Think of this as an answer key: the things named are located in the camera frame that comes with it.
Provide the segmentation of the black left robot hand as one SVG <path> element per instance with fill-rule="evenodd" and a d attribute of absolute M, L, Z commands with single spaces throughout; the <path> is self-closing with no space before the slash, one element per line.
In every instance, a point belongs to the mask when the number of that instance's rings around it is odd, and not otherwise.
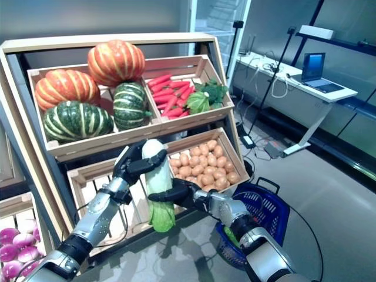
<path fill-rule="evenodd" d="M 165 161 L 167 151 L 164 148 L 157 149 L 151 157 L 143 157 L 142 147 L 145 143 L 146 140 L 136 142 L 119 155 L 113 168 L 113 177 L 122 178 L 129 186 L 133 186 L 141 174 L 154 171 Z"/>

